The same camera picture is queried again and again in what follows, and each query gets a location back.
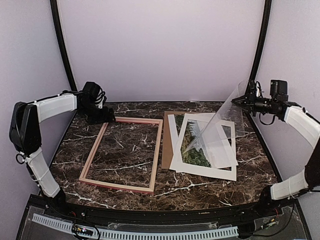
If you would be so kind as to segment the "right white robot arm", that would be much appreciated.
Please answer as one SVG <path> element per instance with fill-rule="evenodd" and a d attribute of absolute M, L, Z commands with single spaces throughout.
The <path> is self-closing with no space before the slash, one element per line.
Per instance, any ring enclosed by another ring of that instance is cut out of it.
<path fill-rule="evenodd" d="M 265 188 L 262 201 L 255 205 L 255 213 L 266 217 L 275 208 L 275 201 L 287 198 L 296 198 L 307 192 L 313 192 L 320 186 L 320 122 L 315 120 L 304 107 L 288 100 L 285 94 L 276 94 L 272 98 L 241 96 L 231 101 L 234 105 L 255 115 L 270 114 L 278 118 L 296 134 L 291 137 L 300 137 L 300 140 L 291 143 L 297 147 L 302 144 L 303 150 L 308 153 L 299 153 L 299 157 L 309 157 L 300 172 L 288 179 Z"/>

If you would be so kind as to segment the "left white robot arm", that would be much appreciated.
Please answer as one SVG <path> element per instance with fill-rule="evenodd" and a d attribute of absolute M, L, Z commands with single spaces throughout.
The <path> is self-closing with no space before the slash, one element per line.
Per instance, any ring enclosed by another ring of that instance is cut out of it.
<path fill-rule="evenodd" d="M 110 123 L 116 120 L 112 108 L 104 105 L 106 97 L 101 93 L 97 99 L 88 91 L 64 91 L 61 94 L 43 99 L 22 102 L 14 105 L 9 139 L 18 155 L 22 156 L 22 164 L 34 175 L 43 194 L 55 198 L 61 188 L 54 179 L 42 151 L 40 123 L 63 113 L 81 111 L 90 124 Z"/>

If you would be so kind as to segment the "clear acrylic sheet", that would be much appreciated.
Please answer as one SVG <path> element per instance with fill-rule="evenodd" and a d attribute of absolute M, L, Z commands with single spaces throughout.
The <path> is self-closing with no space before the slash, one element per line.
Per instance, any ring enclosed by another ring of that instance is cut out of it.
<path fill-rule="evenodd" d="M 216 169 L 238 165 L 232 141 L 245 135 L 245 127 L 243 112 L 232 99 L 244 95 L 247 84 L 246 80 L 240 82 L 203 129 L 192 133 L 194 139 L 182 151 L 184 157 L 200 157 Z"/>

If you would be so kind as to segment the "pink wooden picture frame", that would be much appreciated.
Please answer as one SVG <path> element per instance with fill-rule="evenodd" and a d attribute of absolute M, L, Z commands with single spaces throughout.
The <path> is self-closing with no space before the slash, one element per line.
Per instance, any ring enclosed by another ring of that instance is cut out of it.
<path fill-rule="evenodd" d="M 87 160 L 84 164 L 84 167 L 80 173 L 79 181 L 81 183 L 94 185 L 98 187 L 116 189 L 116 190 L 124 190 L 124 191 L 131 191 L 131 192 L 138 192 L 138 193 L 147 193 L 153 194 L 155 189 L 155 182 L 156 182 L 156 174 L 158 168 L 158 159 L 159 159 L 159 151 L 160 151 L 160 143 L 161 143 L 161 136 L 162 136 L 162 128 L 163 128 L 163 120 L 162 119 L 155 119 L 155 118 L 137 118 L 137 117 L 116 117 L 117 123 L 134 123 L 134 124 L 155 124 L 158 126 L 157 135 L 156 135 L 156 142 L 155 142 L 155 150 L 153 155 L 153 162 L 151 168 L 151 176 L 149 181 L 149 187 L 139 187 L 139 186 L 131 186 L 131 185 L 123 185 L 117 183 L 110 183 L 104 181 L 98 181 L 87 178 L 87 174 L 89 172 L 90 166 L 93 162 L 95 154 L 98 150 L 98 147 L 101 143 L 103 135 L 109 125 L 108 122 L 102 124 L 102 127 L 99 130 L 99 133 L 95 139 L 95 142 L 89 152 Z"/>

